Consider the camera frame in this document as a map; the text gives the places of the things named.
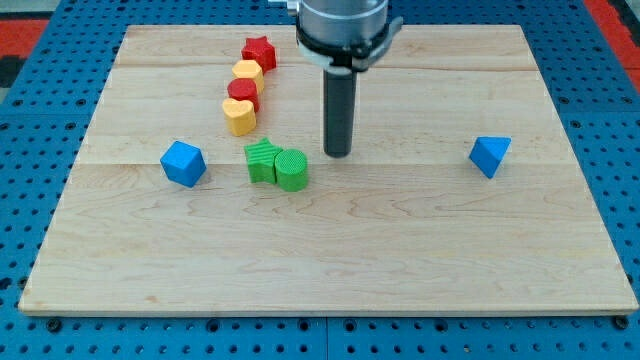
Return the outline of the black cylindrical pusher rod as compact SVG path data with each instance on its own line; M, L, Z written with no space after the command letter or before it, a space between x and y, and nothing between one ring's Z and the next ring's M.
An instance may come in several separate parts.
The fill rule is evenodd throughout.
M323 73L323 144L330 157L343 158L351 152L356 87L356 73Z

